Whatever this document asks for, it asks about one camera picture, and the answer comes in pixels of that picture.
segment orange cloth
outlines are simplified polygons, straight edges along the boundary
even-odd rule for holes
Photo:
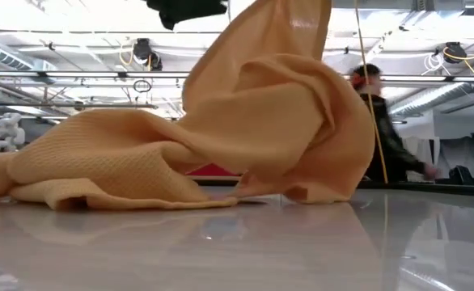
[[[209,208],[278,192],[348,200],[372,158],[374,129],[349,83],[320,61],[330,11],[327,0],[257,0],[193,69],[186,117],[73,116],[0,154],[0,195],[52,209]],[[211,162],[246,173],[224,200],[185,175]]]

